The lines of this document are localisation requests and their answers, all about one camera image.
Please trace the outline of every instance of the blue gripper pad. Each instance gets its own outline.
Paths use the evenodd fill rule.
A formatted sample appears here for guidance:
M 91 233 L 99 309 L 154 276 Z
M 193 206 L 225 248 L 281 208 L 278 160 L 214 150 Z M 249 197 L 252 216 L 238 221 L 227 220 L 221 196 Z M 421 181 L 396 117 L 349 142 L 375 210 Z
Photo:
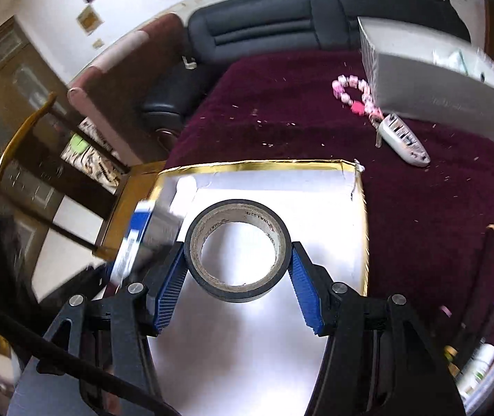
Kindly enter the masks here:
M 315 335 L 320 335 L 324 330 L 320 298 L 295 248 L 291 252 L 288 272 L 305 323 L 313 329 Z
M 187 271 L 182 247 L 171 265 L 160 292 L 156 296 L 156 313 L 153 325 L 158 332 L 170 324 Z

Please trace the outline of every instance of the sofa cushion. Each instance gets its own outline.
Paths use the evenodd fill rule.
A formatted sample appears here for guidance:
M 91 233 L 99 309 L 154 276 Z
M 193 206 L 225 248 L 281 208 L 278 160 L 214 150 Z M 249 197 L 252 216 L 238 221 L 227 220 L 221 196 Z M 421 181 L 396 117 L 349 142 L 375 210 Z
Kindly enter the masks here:
M 197 62 L 229 65 L 268 52 L 356 49 L 358 16 L 416 23 L 470 41 L 449 0 L 228 0 L 194 12 L 188 34 Z

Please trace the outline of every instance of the remote control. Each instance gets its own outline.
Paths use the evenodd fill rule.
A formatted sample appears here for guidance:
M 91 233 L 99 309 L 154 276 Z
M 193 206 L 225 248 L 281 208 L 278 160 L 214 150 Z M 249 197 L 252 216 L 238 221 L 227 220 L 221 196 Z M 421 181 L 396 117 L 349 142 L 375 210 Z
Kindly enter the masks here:
M 430 157 L 425 148 L 398 115 L 386 116 L 376 129 L 376 147 L 380 147 L 380 141 L 384 139 L 406 163 L 417 167 L 430 164 Z

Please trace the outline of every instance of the wooden cabinet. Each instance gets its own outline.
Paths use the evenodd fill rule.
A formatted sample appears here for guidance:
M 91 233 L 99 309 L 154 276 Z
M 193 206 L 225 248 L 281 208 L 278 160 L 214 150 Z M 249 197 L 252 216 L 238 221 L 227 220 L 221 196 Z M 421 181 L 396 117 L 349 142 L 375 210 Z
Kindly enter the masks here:
M 74 122 L 79 122 L 80 117 L 71 114 L 65 85 L 28 42 L 17 24 L 13 20 L 5 23 L 0 27 L 0 154 L 22 122 L 44 104 L 51 91 L 59 96 L 56 103 L 59 112 L 67 113 Z M 55 157 L 59 157 L 71 138 L 71 133 L 50 115 L 37 124 L 33 134 Z M 41 172 L 42 158 L 36 160 L 34 170 L 13 161 L 4 175 L 2 191 L 25 208 L 52 220 L 63 194 L 41 176 L 44 175 Z M 1 197 L 0 212 L 15 215 L 25 253 L 26 271 L 31 276 L 48 228 L 22 214 Z

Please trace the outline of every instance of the roll of black tape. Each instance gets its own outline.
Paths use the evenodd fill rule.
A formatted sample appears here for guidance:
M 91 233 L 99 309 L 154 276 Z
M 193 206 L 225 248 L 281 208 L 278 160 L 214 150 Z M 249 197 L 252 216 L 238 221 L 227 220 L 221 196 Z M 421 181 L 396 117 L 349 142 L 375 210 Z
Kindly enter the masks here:
M 207 237 L 230 222 L 256 226 L 274 246 L 274 264 L 268 274 L 254 283 L 227 285 L 201 264 L 201 250 Z M 209 206 L 193 220 L 185 236 L 184 253 L 191 275 L 209 294 L 226 302 L 249 302 L 266 294 L 284 276 L 291 260 L 291 238 L 284 222 L 270 208 L 251 200 L 224 200 Z

